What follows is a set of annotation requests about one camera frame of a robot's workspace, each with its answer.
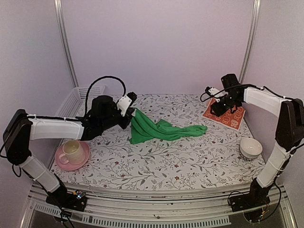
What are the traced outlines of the green microfiber towel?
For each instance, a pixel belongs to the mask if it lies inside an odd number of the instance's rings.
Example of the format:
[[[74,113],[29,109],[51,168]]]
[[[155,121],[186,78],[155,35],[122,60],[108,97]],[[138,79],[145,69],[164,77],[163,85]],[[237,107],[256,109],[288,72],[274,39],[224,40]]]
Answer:
[[[204,125],[175,127],[161,119],[154,123],[142,111],[137,109],[131,120],[131,144],[139,144],[152,139],[175,141],[183,137],[200,137],[207,132]]]

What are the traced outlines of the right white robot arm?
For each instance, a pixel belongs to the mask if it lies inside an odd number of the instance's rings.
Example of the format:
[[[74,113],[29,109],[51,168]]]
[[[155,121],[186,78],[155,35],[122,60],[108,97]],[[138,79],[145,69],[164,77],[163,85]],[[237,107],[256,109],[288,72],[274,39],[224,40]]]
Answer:
[[[262,108],[278,118],[275,145],[264,169],[252,181],[250,192],[246,195],[249,207],[256,207],[274,185],[291,156],[304,144],[304,104],[302,100],[278,95],[266,86],[240,84],[235,74],[221,78],[223,90],[207,87],[206,93],[215,98],[211,114],[217,117],[227,111],[234,113],[243,103]]]

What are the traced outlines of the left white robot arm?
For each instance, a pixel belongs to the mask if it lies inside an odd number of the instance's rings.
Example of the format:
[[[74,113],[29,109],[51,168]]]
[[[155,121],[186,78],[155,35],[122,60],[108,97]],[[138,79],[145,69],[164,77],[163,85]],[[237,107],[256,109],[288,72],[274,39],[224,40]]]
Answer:
[[[92,140],[116,125],[125,129],[134,109],[131,107],[137,96],[130,92],[117,102],[108,95],[92,100],[91,109],[83,117],[39,117],[18,109],[3,133],[2,150],[13,166],[25,171],[44,187],[60,206],[67,206],[71,197],[62,181],[34,157],[29,142],[38,139]]]

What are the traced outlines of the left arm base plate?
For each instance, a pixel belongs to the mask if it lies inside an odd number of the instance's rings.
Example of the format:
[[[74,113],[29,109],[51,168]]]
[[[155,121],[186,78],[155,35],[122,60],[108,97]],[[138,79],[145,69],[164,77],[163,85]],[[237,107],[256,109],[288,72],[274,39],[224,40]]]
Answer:
[[[55,205],[59,208],[84,212],[87,204],[87,197],[79,197],[78,194],[68,193],[65,190],[58,189],[48,193],[46,203]]]

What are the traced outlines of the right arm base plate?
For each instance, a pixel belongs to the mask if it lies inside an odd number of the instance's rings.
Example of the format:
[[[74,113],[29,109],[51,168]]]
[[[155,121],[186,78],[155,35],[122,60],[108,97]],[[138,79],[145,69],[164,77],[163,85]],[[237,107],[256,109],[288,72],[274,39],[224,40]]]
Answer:
[[[228,197],[228,204],[233,212],[260,207],[269,203],[270,198],[268,196],[263,196],[259,199],[252,199],[249,196],[249,193]]]

